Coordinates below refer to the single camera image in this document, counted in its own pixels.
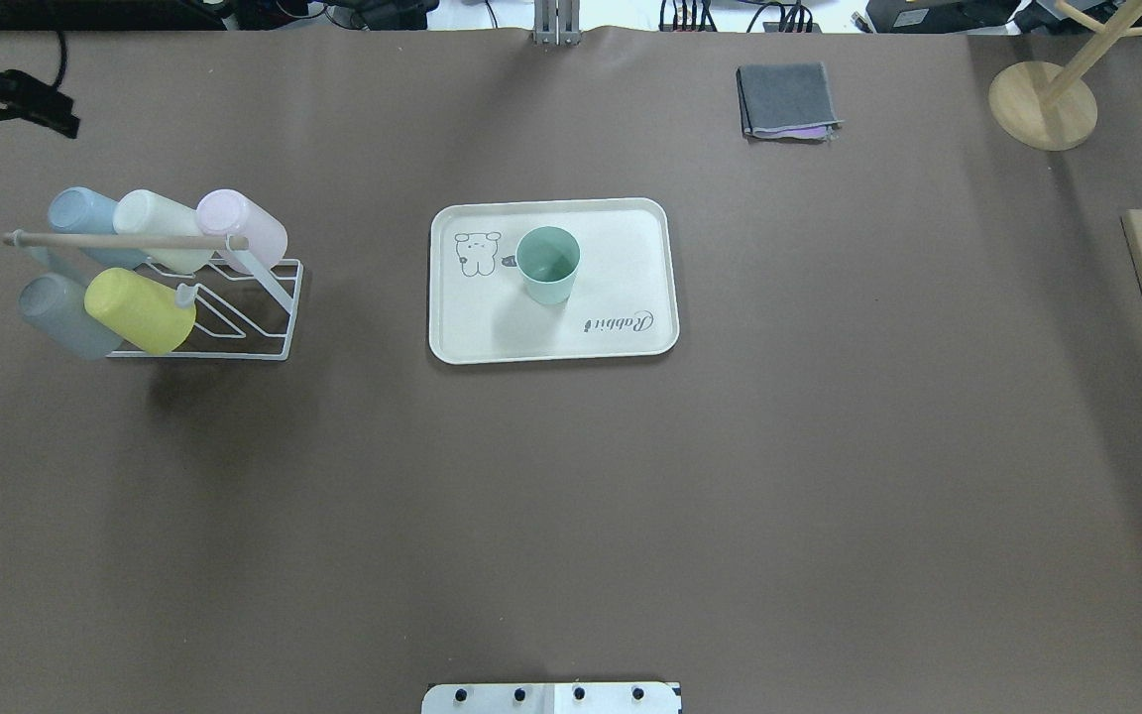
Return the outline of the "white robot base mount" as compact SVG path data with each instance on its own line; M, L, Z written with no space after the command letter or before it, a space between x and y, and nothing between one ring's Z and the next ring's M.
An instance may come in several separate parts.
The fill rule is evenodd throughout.
M500 682L431 685L421 713L681 713L678 683Z

